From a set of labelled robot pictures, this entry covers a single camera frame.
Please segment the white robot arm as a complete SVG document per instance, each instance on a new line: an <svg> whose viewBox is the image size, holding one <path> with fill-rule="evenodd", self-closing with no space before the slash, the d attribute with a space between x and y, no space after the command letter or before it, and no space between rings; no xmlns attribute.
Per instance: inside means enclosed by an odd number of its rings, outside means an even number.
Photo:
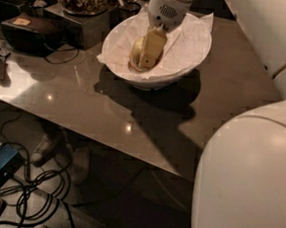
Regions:
<svg viewBox="0 0 286 228"><path fill-rule="evenodd" d="M282 101L224 124L198 163L191 228L286 228L286 0L225 0Z"/></svg>

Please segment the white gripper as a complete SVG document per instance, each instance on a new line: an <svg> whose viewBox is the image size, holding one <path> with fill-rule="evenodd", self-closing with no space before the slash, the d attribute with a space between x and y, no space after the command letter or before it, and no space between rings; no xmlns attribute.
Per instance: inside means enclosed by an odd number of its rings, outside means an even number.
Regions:
<svg viewBox="0 0 286 228"><path fill-rule="evenodd" d="M170 32L183 22L190 7L191 0L150 0L147 7L149 25L164 26ZM153 68L166 43L164 29L156 27L149 31L144 37L139 65L145 69Z"/></svg>

